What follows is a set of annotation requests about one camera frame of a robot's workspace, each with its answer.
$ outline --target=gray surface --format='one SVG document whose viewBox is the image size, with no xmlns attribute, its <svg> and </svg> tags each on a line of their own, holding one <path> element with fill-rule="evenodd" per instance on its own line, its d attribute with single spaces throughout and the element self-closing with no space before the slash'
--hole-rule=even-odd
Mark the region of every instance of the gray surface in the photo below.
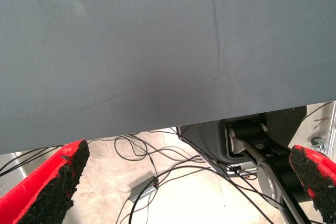
<svg viewBox="0 0 336 224">
<path fill-rule="evenodd" d="M 0 0 L 0 152 L 335 100 L 335 6 Z"/>
</svg>

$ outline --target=wire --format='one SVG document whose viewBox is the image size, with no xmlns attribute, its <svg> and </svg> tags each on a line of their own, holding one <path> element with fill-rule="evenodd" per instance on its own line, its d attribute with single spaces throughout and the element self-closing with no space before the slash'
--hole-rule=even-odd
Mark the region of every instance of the wire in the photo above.
<svg viewBox="0 0 336 224">
<path fill-rule="evenodd" d="M 118 220 L 119 220 L 119 218 L 120 218 L 120 216 L 121 216 L 122 210 L 124 209 L 124 207 L 125 207 L 125 205 L 126 205 L 126 203 L 127 203 L 127 201 L 128 201 L 129 199 L 130 199 L 130 198 L 127 198 L 127 199 L 125 200 L 124 204 L 122 204 L 122 207 L 121 207 L 120 212 L 119 212 L 119 214 L 118 214 L 117 220 L 115 221 L 115 222 L 116 222 L 115 224 L 118 224 Z"/>
<path fill-rule="evenodd" d="M 23 165 L 26 165 L 26 164 L 28 164 L 28 163 L 30 163 L 30 162 L 36 160 L 36 159 L 38 159 L 38 158 L 40 158 L 40 157 L 42 157 L 42 156 L 44 156 L 44 155 L 46 155 L 46 154 L 48 154 L 48 153 L 54 151 L 54 150 L 56 150 L 57 148 L 61 147 L 61 145 L 60 145 L 60 146 L 54 146 L 54 147 L 55 147 L 55 148 L 53 148 L 53 149 L 51 149 L 51 150 L 49 150 L 49 151 L 47 151 L 47 152 L 45 152 L 45 153 L 43 153 L 43 154 L 41 154 L 41 155 L 38 155 L 38 154 L 40 154 L 41 152 L 43 152 L 43 151 L 45 151 L 45 150 L 42 150 L 42 151 L 38 152 L 37 154 L 34 154 L 32 157 L 30 157 L 30 158 L 24 160 L 23 162 L 21 162 L 21 163 L 15 165 L 15 166 L 13 166 L 13 167 L 7 169 L 6 171 L 0 173 L 0 177 L 2 177 L 2 176 L 4 176 L 4 175 L 6 175 L 6 174 L 8 174 L 8 173 L 10 173 L 10 172 L 12 172 L 12 171 L 14 171 L 15 169 L 18 169 L 19 167 L 22 167 Z"/>
<path fill-rule="evenodd" d="M 321 222 L 315 221 L 315 220 L 309 220 L 311 223 L 316 223 L 316 224 L 323 224 Z"/>
<path fill-rule="evenodd" d="M 38 150 L 40 150 L 40 149 L 45 149 L 45 150 L 46 150 L 47 148 L 34 149 L 34 150 L 28 151 L 28 152 L 26 152 L 26 153 L 24 153 L 24 154 L 21 154 L 21 155 L 16 156 L 15 158 L 13 158 L 13 159 L 11 159 L 10 161 L 8 161 L 4 166 L 2 166 L 2 167 L 0 168 L 0 172 L 1 172 L 7 165 L 9 165 L 11 162 L 13 162 L 14 160 L 17 160 L 17 159 L 20 158 L 20 157 L 23 157 L 23 156 L 25 156 L 25 155 L 27 155 L 27 154 L 29 154 L 29 153 L 38 151 Z"/>
<path fill-rule="evenodd" d="M 173 170 L 177 170 L 177 169 L 182 169 L 182 168 L 200 168 L 200 169 L 202 169 L 203 167 L 201 167 L 201 166 L 191 166 L 191 165 L 185 165 L 185 166 L 179 166 L 179 167 L 174 167 L 174 168 L 172 168 L 171 170 L 168 170 L 168 171 L 165 171 L 165 172 L 162 172 L 162 173 L 160 173 L 159 175 L 158 175 L 158 177 L 160 177 L 160 176 L 162 176 L 162 175 L 164 175 L 164 174 L 166 174 L 166 173 L 168 173 L 168 172 L 171 172 L 171 171 L 173 171 Z M 210 169 L 207 169 L 207 171 L 209 171 L 209 172 L 212 172 L 212 173 L 214 173 L 214 174 L 216 174 L 217 176 L 219 176 L 219 177 L 222 177 L 223 179 L 225 179 L 226 181 L 230 181 L 230 180 L 228 180 L 224 175 L 222 175 L 222 174 L 219 174 L 219 173 L 217 173 L 216 171 L 214 171 L 214 170 L 210 170 Z M 142 189 L 142 191 L 139 193 L 139 195 L 138 195 L 138 197 L 136 198 L 136 200 L 135 200 L 135 202 L 134 202 L 134 204 L 133 204 L 133 207 L 132 207 L 132 210 L 131 210 L 131 212 L 130 212 L 130 218 L 129 218 L 129 224 L 131 224 L 132 223 L 132 217 L 133 217 L 133 213 L 134 213 L 134 211 L 135 211 L 135 207 L 136 207 L 136 204 L 138 203 L 138 201 L 139 201 L 139 199 L 140 199 L 140 197 L 141 197 L 141 195 L 144 193 L 144 191 L 150 186 L 150 184 L 152 183 L 152 181 L 151 182 L 149 182 L 143 189 Z M 247 198 L 250 202 L 251 202 L 251 204 L 261 213 L 261 215 L 263 215 L 264 216 L 264 218 L 269 222 L 269 223 L 273 223 L 269 218 L 268 218 L 268 216 L 267 215 L 265 215 L 265 213 L 239 188 L 239 187 L 237 187 L 236 185 L 234 185 L 234 184 L 232 184 L 245 198 Z"/>
<path fill-rule="evenodd" d="M 310 112 L 308 115 L 306 115 L 306 116 L 302 119 L 302 121 L 304 121 L 307 117 L 309 117 L 309 116 L 311 116 L 312 114 L 314 114 L 314 113 L 315 113 L 316 111 L 318 111 L 320 108 L 322 108 L 322 107 L 324 107 L 324 106 L 326 106 L 326 105 L 328 105 L 328 104 L 330 104 L 330 103 L 332 103 L 332 102 L 327 102 L 327 103 L 325 103 L 324 105 L 319 106 L 317 109 L 313 110 L 313 111 Z"/>
<path fill-rule="evenodd" d="M 199 173 L 199 172 L 201 172 L 201 171 L 203 171 L 203 170 L 206 170 L 206 169 L 210 169 L 210 167 L 204 167 L 204 168 L 199 169 L 199 170 L 196 170 L 196 171 L 194 171 L 194 172 L 187 173 L 187 174 L 181 175 L 181 176 L 179 176 L 179 177 L 175 177 L 175 178 L 168 179 L 166 182 L 162 183 L 160 186 L 163 186 L 164 184 L 166 184 L 166 183 L 168 183 L 168 182 L 170 182 L 170 181 L 173 181 L 173 180 L 175 180 L 175 179 L 183 178 L 183 177 L 186 177 L 186 176 L 191 175 L 191 174 L 194 174 L 194 173 Z"/>
<path fill-rule="evenodd" d="M 151 195 L 148 196 L 148 203 L 147 203 L 147 220 L 146 220 L 146 224 L 148 223 L 148 214 L 149 214 L 149 202 L 151 200 Z"/>
</svg>

